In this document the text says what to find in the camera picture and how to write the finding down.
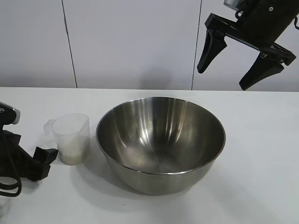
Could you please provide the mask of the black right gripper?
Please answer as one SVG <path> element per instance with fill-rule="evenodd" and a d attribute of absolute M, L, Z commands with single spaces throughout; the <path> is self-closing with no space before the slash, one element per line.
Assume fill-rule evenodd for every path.
<path fill-rule="evenodd" d="M 197 65 L 203 73 L 210 63 L 227 47 L 224 38 L 230 37 L 258 50 L 255 62 L 240 80 L 242 90 L 280 73 L 295 55 L 275 43 L 292 21 L 297 20 L 297 0 L 226 0 L 224 5 L 235 10 L 236 21 L 211 13 L 205 22 L 205 44 Z"/>

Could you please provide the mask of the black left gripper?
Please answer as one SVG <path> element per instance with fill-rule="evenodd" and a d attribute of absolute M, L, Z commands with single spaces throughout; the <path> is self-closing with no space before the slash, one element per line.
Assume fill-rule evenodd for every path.
<path fill-rule="evenodd" d="M 19 143 L 21 136 L 0 127 L 0 176 L 27 178 L 39 181 L 48 176 L 50 164 L 56 159 L 58 150 L 36 147 L 30 156 Z"/>

